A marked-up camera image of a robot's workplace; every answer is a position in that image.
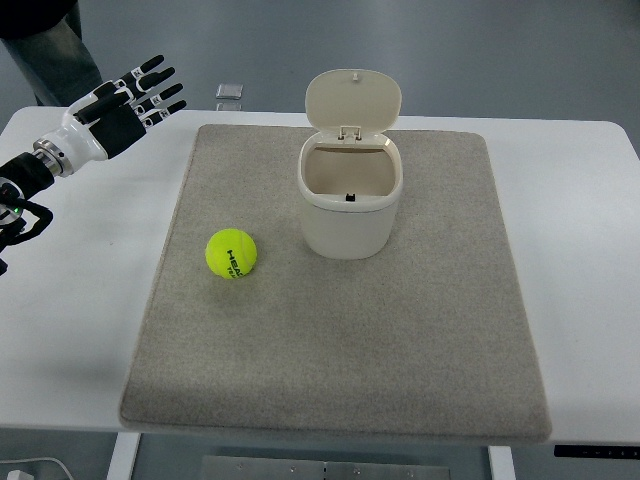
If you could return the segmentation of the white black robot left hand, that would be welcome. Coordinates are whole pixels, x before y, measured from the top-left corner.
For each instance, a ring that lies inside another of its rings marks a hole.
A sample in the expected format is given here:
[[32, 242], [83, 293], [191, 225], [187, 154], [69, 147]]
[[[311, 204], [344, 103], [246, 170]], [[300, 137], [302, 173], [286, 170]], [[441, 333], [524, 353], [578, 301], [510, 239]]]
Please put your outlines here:
[[157, 55], [75, 101], [60, 126], [34, 143], [36, 158], [54, 177], [67, 177], [90, 161], [118, 156], [184, 109], [186, 102], [177, 98], [183, 85], [167, 84], [175, 69], [160, 71], [163, 61]]

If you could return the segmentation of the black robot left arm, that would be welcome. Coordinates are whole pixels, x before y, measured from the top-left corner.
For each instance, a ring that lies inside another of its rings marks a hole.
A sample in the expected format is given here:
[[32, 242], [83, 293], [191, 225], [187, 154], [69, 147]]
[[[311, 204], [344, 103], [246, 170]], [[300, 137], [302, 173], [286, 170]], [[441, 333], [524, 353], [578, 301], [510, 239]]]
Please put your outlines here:
[[42, 153], [22, 153], [1, 167], [1, 251], [44, 232], [53, 213], [32, 198], [54, 184]]

